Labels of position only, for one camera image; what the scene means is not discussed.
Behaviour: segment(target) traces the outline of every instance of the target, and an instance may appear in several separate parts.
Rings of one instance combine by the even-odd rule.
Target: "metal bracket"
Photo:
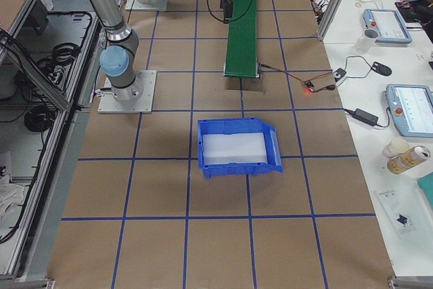
[[[140,70],[135,73],[143,83],[143,94],[139,99],[129,102],[118,102],[111,92],[104,92],[99,103],[99,113],[151,113],[154,102],[156,70]],[[104,88],[110,88],[111,83],[106,79]]]
[[[24,282],[6,282],[0,285],[2,289],[54,289],[54,280],[36,280]]]
[[[139,1],[127,0],[125,9],[129,12],[165,12],[168,0],[157,0],[154,3],[140,3]]]
[[[392,277],[388,279],[390,289],[433,289],[431,277]]]

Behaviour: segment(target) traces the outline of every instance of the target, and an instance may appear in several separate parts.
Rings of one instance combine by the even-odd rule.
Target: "blue plastic bin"
[[[267,161],[249,163],[230,163],[205,165],[203,157],[203,135],[234,133],[263,133],[265,139]],[[198,121],[198,167],[208,179],[217,175],[252,174],[254,176],[271,171],[283,172],[279,155],[277,131],[275,127],[263,122],[259,118],[224,118],[218,120]]]

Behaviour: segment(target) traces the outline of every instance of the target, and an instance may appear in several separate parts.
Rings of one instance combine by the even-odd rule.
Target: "blue grid line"
[[[275,2],[274,2],[274,0],[271,0],[271,1],[272,1],[272,6],[275,9]],[[274,16],[275,16],[275,23],[277,25],[278,36],[280,37],[281,33],[280,33],[279,24],[278,24],[277,13],[274,12]],[[284,70],[287,71],[288,65],[287,65],[287,62],[286,62],[286,56],[284,55],[283,41],[281,39],[279,40],[279,45],[280,45],[280,49],[281,49],[281,54],[283,56]],[[292,103],[292,107],[295,108],[294,100],[293,100],[293,94],[292,94],[292,88],[290,86],[290,79],[289,79],[288,75],[286,75],[286,81],[287,81],[288,88],[289,88],[290,101]],[[296,128],[296,136],[298,138],[298,145],[299,145],[300,154],[301,154],[301,156],[303,156],[302,143],[301,143],[301,140],[300,140],[300,132],[299,132],[299,126],[298,126],[298,121],[297,121],[297,118],[296,118],[296,111],[295,110],[293,111],[293,117],[294,117],[294,123],[295,123],[295,128]],[[321,247],[320,247],[319,234],[317,233],[317,226],[316,226],[316,222],[315,222],[315,218],[314,218],[313,200],[311,198],[311,193],[310,193],[310,188],[309,188],[309,181],[308,181],[308,177],[307,177],[307,174],[306,174],[304,158],[301,158],[301,162],[302,162],[302,168],[304,170],[304,178],[305,178],[305,183],[306,183],[306,188],[307,188],[307,194],[308,194],[308,197],[309,197],[310,210],[311,210],[311,214],[312,214],[312,220],[313,220],[315,238],[316,238],[316,243],[317,243],[317,253],[319,255],[319,261],[320,261],[320,266],[321,266],[321,270],[322,270],[323,282],[325,284],[325,289],[329,289],[329,286],[328,286],[328,283],[327,283],[325,265],[324,265],[324,262],[323,262],[322,251],[321,251]]]
[[[147,54],[147,62],[146,62],[146,69],[149,69],[150,65],[150,57],[152,56],[152,48],[154,45],[154,36],[155,36],[155,30],[156,30],[156,23],[158,22],[158,16],[160,12],[156,12],[155,20],[154,20],[154,30],[152,31],[152,37],[150,38],[150,45],[149,45],[149,53]]]
[[[287,72],[328,72],[330,71],[329,68],[327,69],[287,69]],[[178,73],[178,74],[185,74],[185,73],[191,73],[192,74],[192,70],[180,70],[180,71],[173,71],[173,70],[158,70],[158,74],[160,73]],[[262,71],[263,73],[266,74],[276,74],[279,73],[281,74],[281,71],[277,71],[277,70],[264,70]],[[200,74],[208,74],[208,73],[223,73],[222,70],[196,70],[195,73],[200,73]]]
[[[133,158],[135,157],[135,154],[137,152],[137,146],[138,146],[138,139],[139,139],[139,134],[140,134],[140,126],[141,126],[141,118],[142,118],[142,116],[143,116],[143,114],[140,113],[139,120],[138,120],[138,125],[137,125],[137,132],[135,134],[135,143],[134,143]],[[131,184],[132,184],[133,173],[134,173],[134,164],[135,164],[135,161],[132,160],[131,161],[131,169],[129,171],[127,193],[126,193],[126,197],[125,197],[125,200],[124,200],[122,226],[120,227],[119,241],[118,241],[117,252],[116,252],[116,260],[114,262],[113,278],[112,278],[112,283],[111,283],[111,288],[112,289],[114,289],[115,285],[116,285],[116,277],[117,277],[117,270],[118,270],[118,264],[119,264],[119,259],[120,259],[120,251],[121,251],[121,248],[122,248],[122,241],[123,241],[124,225],[125,225],[125,221],[126,221],[125,217],[127,215],[129,194],[131,192]]]
[[[299,39],[317,39],[314,35],[309,35],[305,37],[257,37],[258,40],[299,40]],[[201,41],[209,41],[209,40],[227,40],[227,37],[141,37],[140,40],[162,40],[162,41],[173,41],[173,40],[201,40]]]
[[[183,277],[182,288],[186,289],[187,285],[187,263],[188,263],[188,233],[189,233],[189,196],[191,193],[191,155],[192,155],[192,130],[193,130],[193,109],[194,109],[194,91],[196,81],[196,60],[197,60],[197,34],[198,34],[198,0],[196,0],[196,22],[194,29],[194,54],[192,67],[192,87],[191,87],[191,110],[189,113],[189,145],[188,145],[188,174],[187,174],[187,193],[185,207],[185,238],[183,244]]]
[[[201,10],[192,10],[192,9],[172,9],[172,10],[166,10],[165,13],[208,13],[209,11],[207,9],[201,9]],[[212,13],[222,13],[223,11],[221,9],[212,9]],[[258,9],[257,12],[314,12],[313,9]]]
[[[357,154],[341,154],[341,155],[285,155],[281,159],[293,158],[356,158]],[[81,162],[103,162],[103,161],[129,161],[129,160],[197,160],[197,157],[129,157],[129,158],[79,158]]]
[[[241,93],[241,113],[242,118],[245,118],[244,108],[244,90],[242,84],[242,78],[240,78],[240,93]],[[252,272],[252,283],[254,289],[257,289],[257,275],[256,275],[256,259],[254,254],[254,232],[251,218],[251,192],[250,192],[250,177],[246,175],[246,199],[248,203],[248,228],[250,232],[250,251],[251,251],[251,272]]]
[[[244,110],[153,110],[152,112],[293,112],[293,111],[342,111],[341,108],[247,108]]]
[[[248,175],[246,175],[246,193],[247,193],[247,202],[248,202],[248,226],[250,228],[252,283],[254,289],[257,289],[256,259],[254,254],[254,232],[253,232],[252,214],[251,214],[250,177]]]
[[[62,221],[130,221],[130,220],[234,220],[234,219],[299,219],[299,218],[363,218],[375,217],[375,213],[319,213],[300,215],[248,215],[245,216],[125,216],[125,217],[63,217]]]

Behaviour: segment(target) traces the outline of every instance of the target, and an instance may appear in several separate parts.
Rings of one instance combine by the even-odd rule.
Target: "white table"
[[[398,0],[380,0],[384,9],[395,9]],[[375,9],[374,3],[359,0],[342,0],[325,39],[325,48],[333,70],[343,68],[349,55],[357,55],[353,45],[365,28],[364,9]],[[388,106],[384,91],[388,84],[427,85],[433,90],[433,70],[428,61],[433,61],[433,45],[424,31],[412,30],[413,42],[408,45],[376,43],[363,57],[389,66],[392,75],[381,76],[370,72],[365,79],[346,79],[338,88],[343,106],[350,110],[360,108],[379,117],[379,123],[387,122]],[[348,76],[364,76],[368,67],[362,59],[349,59]],[[386,144],[398,136],[391,121],[386,129],[373,128],[348,116],[348,123],[361,161],[367,186],[375,208],[385,245],[396,276],[433,275],[433,213],[424,200],[416,180],[433,171],[433,159],[400,175],[391,174],[382,155]],[[433,139],[406,138],[411,146],[422,144],[433,152]],[[400,234],[391,223],[377,193],[394,191],[402,214],[410,216],[413,231]]]

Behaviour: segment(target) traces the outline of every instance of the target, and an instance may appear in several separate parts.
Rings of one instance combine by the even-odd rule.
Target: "white foam insert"
[[[266,162],[263,133],[234,133],[233,135],[203,135],[205,165],[231,162]]]

